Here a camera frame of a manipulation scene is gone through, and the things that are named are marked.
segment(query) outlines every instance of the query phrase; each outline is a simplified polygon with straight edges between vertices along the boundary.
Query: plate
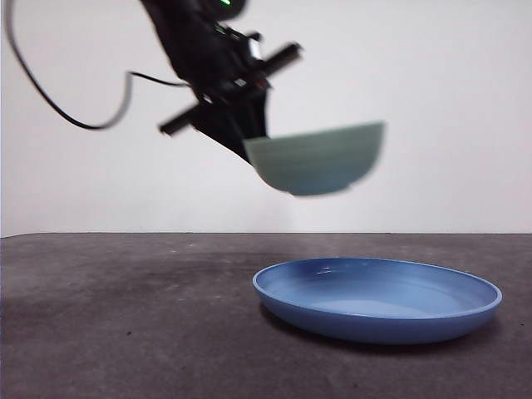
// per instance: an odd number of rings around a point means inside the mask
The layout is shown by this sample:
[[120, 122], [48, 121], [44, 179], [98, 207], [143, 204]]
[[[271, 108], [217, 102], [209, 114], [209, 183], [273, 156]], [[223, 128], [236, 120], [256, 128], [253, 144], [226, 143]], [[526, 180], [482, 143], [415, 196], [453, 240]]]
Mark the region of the plate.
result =
[[254, 275], [264, 306], [313, 333], [348, 341], [417, 344], [471, 333], [502, 300], [492, 283], [430, 264], [304, 259]]

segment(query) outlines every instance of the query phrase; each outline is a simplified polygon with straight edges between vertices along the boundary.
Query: motion blur bowl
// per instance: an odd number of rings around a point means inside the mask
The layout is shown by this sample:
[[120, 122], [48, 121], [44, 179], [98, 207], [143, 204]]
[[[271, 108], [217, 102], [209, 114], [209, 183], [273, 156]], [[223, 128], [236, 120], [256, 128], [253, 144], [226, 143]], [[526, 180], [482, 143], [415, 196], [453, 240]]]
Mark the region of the motion blur bowl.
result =
[[415, 344], [471, 333], [493, 317], [500, 290], [476, 276], [399, 260], [306, 259], [265, 268], [264, 306], [299, 328], [348, 341]]
[[259, 176], [292, 195], [346, 189], [374, 165], [383, 122], [285, 137], [247, 139], [244, 146]]

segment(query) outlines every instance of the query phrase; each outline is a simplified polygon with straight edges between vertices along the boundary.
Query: bowl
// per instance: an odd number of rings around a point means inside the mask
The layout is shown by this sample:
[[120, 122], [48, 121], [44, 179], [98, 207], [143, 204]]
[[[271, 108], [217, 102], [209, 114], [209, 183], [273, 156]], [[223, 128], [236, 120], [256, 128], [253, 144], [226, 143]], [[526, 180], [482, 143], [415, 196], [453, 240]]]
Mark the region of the bowl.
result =
[[244, 140], [259, 176], [292, 195], [346, 189], [374, 166], [385, 124], [372, 122], [325, 131]]

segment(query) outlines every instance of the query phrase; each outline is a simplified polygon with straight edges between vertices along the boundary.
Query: black cable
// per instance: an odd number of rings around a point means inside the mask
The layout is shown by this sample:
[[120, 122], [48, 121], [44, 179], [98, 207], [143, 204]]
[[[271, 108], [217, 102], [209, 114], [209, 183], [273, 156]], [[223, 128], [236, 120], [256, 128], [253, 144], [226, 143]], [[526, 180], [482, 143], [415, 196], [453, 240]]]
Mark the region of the black cable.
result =
[[183, 82], [171, 82], [171, 81], [162, 81], [161, 79], [157, 79], [152, 76], [145, 75], [143, 73], [134, 72], [134, 71], [128, 71], [126, 72], [126, 88], [124, 90], [124, 96], [122, 99], [122, 103], [120, 105], [120, 108], [116, 112], [116, 114], [110, 118], [107, 122], [104, 122], [100, 125], [88, 125], [86, 123], [77, 121], [76, 119], [69, 116], [65, 111], [63, 111], [51, 98], [50, 96], [41, 88], [39, 85], [37, 79], [33, 76], [32, 72], [29, 70], [29, 67], [27, 66], [26, 62], [24, 61], [24, 58], [22, 57], [22, 54], [18, 48], [17, 42], [15, 41], [15, 34], [13, 31], [13, 4], [14, 0], [6, 0], [5, 7], [4, 7], [4, 24], [6, 27], [6, 34], [7, 34], [7, 42], [11, 46], [13, 52], [15, 53], [15, 57], [18, 59], [18, 62], [20, 63], [22, 69], [26, 72], [27, 77], [32, 82], [33, 86], [37, 89], [39, 94], [42, 96], [44, 101], [48, 103], [49, 106], [53, 108], [55, 112], [57, 112], [60, 116], [62, 116], [64, 119], [72, 123], [73, 125], [76, 125], [78, 127], [81, 127], [83, 129], [88, 129], [90, 131], [98, 131], [101, 129], [107, 129], [109, 127], [112, 127], [116, 125], [123, 117], [124, 114], [127, 111], [127, 108], [131, 102], [131, 85], [132, 85], [132, 77], [138, 76], [142, 77], [144, 79], [147, 79], [149, 81], [154, 81], [156, 83], [160, 83], [162, 85], [167, 86], [189, 86], [188, 83]]

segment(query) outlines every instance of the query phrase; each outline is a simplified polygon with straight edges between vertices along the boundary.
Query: plate rim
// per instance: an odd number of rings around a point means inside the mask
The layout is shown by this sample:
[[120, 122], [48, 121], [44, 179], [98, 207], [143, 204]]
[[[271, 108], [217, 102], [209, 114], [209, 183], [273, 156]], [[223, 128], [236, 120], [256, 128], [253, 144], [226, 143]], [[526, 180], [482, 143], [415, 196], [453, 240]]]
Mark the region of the plate rim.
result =
[[[364, 314], [364, 313], [352, 313], [352, 312], [345, 312], [345, 311], [333, 311], [333, 310], [327, 310], [327, 309], [324, 309], [324, 308], [315, 307], [315, 306], [311, 306], [311, 305], [308, 305], [308, 306], [307, 305], [302, 305], [300, 303], [295, 303], [294, 301], [288, 301], [286, 299], [280, 298], [279, 296], [272, 295], [271, 293], [269, 293], [268, 291], [266, 291], [262, 287], [260, 287], [259, 284], [257, 283], [258, 276], [260, 274], [262, 274], [262, 273], [266, 273], [271, 268], [278, 268], [280, 266], [283, 266], [283, 265], [286, 265], [286, 264], [292, 264], [292, 263], [296, 263], [296, 262], [307, 262], [307, 261], [313, 261], [313, 260], [334, 260], [334, 261], [337, 261], [337, 260], [342, 260], [342, 259], [344, 259], [344, 260], [354, 260], [354, 259], [356, 259], [356, 260], [371, 260], [371, 261], [378, 260], [378, 261], [394, 262], [394, 263], [400, 263], [400, 264], [415, 264], [415, 265], [418, 265], [418, 266], [424, 266], [424, 267], [428, 267], [428, 268], [439, 268], [439, 269], [445, 270], [446, 272], [458, 273], [458, 274], [464, 275], [467, 278], [473, 278], [475, 280], [478, 280], [481, 283], [484, 283], [484, 284], [488, 285], [489, 287], [491, 287], [493, 290], [495, 290], [496, 296], [495, 296], [495, 299], [493, 301], [491, 301], [490, 303], [488, 303], [488, 304], [486, 304], [484, 306], [481, 306], [481, 307], [478, 307], [478, 308], [473, 308], [473, 309], [466, 310], [466, 311], [463, 311], [463, 312], [443, 313], [443, 314], [437, 315], [437, 316], [424, 316], [424, 317], [411, 317], [410, 318], [410, 317], [394, 316], [394, 315], [381, 315], [381, 314], [371, 314], [371, 313]], [[448, 318], [462, 318], [462, 317], [466, 317], [466, 316], [471, 316], [473, 314], [483, 313], [483, 312], [489, 311], [491, 309], [495, 309], [495, 308], [497, 308], [500, 305], [500, 303], [502, 302], [502, 298], [503, 298], [502, 292], [500, 291], [500, 289], [495, 284], [493, 284], [492, 282], [490, 282], [490, 281], [488, 281], [488, 280], [486, 280], [486, 279], [484, 279], [482, 277], [475, 276], [474, 274], [462, 272], [460, 270], [455, 270], [453, 268], [446, 268], [446, 267], [443, 267], [443, 266], [436, 266], [434, 264], [424, 264], [424, 263], [420, 263], [420, 262], [414, 262], [414, 261], [409, 261], [409, 260], [398, 260], [398, 259], [359, 258], [359, 257], [348, 257], [348, 256], [294, 259], [294, 260], [284, 261], [284, 262], [281, 262], [279, 264], [272, 264], [272, 265], [270, 265], [270, 266], [268, 266], [266, 268], [260, 269], [258, 272], [256, 272], [254, 274], [252, 281], [253, 281], [254, 288], [259, 293], [261, 293], [262, 295], [264, 295], [264, 296], [266, 296], [268, 298], [274, 299], [274, 300], [276, 300], [278, 302], [286, 303], [288, 305], [294, 306], [296, 308], [301, 308], [301, 309], [305, 309], [305, 310], [312, 310], [312, 311], [315, 311], [315, 312], [329, 313], [329, 314], [334, 314], [334, 315], [355, 317], [355, 318], [371, 318], [371, 319], [382, 319], [382, 320], [391, 320], [391, 319], [392, 320], [441, 320], [441, 319], [448, 319]]]

